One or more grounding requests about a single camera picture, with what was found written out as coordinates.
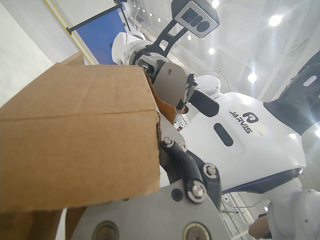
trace brown cardboard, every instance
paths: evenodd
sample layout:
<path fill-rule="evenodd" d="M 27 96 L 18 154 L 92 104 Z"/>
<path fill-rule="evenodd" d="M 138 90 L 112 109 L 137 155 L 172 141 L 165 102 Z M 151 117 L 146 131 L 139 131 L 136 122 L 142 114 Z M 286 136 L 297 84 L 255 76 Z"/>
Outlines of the brown cardboard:
<path fill-rule="evenodd" d="M 1 239 L 54 239 L 64 207 L 157 191 L 158 120 L 141 68 L 53 65 L 0 108 Z"/>

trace ceiling light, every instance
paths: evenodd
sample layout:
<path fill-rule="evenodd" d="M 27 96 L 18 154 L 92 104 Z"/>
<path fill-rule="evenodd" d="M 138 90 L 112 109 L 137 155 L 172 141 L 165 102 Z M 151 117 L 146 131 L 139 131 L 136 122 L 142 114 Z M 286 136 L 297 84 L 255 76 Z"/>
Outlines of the ceiling light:
<path fill-rule="evenodd" d="M 248 76 L 248 80 L 251 81 L 251 82 L 254 82 L 256 79 L 257 79 L 257 76 L 254 73 L 251 73 Z"/>
<path fill-rule="evenodd" d="M 213 0 L 212 1 L 212 7 L 217 8 L 219 6 L 219 1 L 218 0 Z"/>
<path fill-rule="evenodd" d="M 281 22 L 281 15 L 274 15 L 270 17 L 269 24 L 273 27 L 277 26 Z"/>

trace white ceiling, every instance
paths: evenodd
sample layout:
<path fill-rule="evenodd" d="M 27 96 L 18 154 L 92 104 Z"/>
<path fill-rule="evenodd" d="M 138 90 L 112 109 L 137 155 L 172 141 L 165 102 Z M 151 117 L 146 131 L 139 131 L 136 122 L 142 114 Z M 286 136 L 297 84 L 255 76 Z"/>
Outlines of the white ceiling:
<path fill-rule="evenodd" d="M 138 15 L 151 24 L 148 29 L 154 36 L 172 19 L 171 1 L 136 0 L 141 2 Z M 138 8 L 131 1 L 128 6 L 133 13 Z M 221 70 L 233 87 L 247 95 L 264 101 L 278 97 L 320 49 L 320 0 L 219 0 L 216 10 L 220 19 L 216 30 L 203 39 L 187 32 L 172 51 L 195 72 L 204 67 Z M 269 25 L 272 15 L 283 15 L 278 26 Z M 211 47 L 213 55 L 208 52 Z M 254 83 L 247 79 L 252 72 L 257 75 Z"/>

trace purple trim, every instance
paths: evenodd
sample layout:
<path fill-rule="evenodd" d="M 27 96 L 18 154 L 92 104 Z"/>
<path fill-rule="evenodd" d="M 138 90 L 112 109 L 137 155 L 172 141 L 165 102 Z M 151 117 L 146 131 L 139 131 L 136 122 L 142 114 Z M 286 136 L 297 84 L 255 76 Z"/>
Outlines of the purple trim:
<path fill-rule="evenodd" d="M 248 186 L 252 186 L 252 185 L 256 185 L 256 184 L 259 184 L 259 183 L 263 183 L 263 182 L 266 182 L 266 181 L 271 181 L 271 180 L 274 180 L 276 177 L 268 177 L 268 178 L 263 178 L 263 179 L 258 179 L 258 180 L 255 180 L 255 181 L 252 181 L 252 182 L 248 182 L 246 184 L 242 184 L 242 185 L 239 185 L 237 187 L 233 187 L 231 189 L 227 189 L 225 191 L 223 191 L 222 193 L 229 193 L 229 192 L 234 192 L 238 189 L 241 189 L 241 188 L 245 188 L 245 187 L 248 187 Z"/>

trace humanoid robot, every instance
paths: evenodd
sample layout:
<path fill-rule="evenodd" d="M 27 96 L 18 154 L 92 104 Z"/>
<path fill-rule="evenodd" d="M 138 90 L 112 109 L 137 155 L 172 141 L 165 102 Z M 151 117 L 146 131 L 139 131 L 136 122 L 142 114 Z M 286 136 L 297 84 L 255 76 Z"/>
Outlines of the humanoid robot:
<path fill-rule="evenodd" d="M 167 60 L 187 30 L 203 38 L 218 27 L 216 10 L 206 0 L 173 0 L 171 11 L 173 20 L 153 44 L 121 32 L 112 47 L 114 62 L 146 70 L 160 99 L 199 110 L 180 132 L 160 115 L 159 159 L 170 184 L 151 195 L 88 207 L 72 239 L 230 239 L 218 211 L 221 194 L 247 191 L 270 200 L 273 239 L 319 240 L 320 193 L 302 190 L 297 178 L 306 166 L 301 134 L 320 120 L 319 52 L 273 102 L 221 94 L 217 78 L 197 82 Z M 172 36 L 176 23 L 184 28 Z"/>

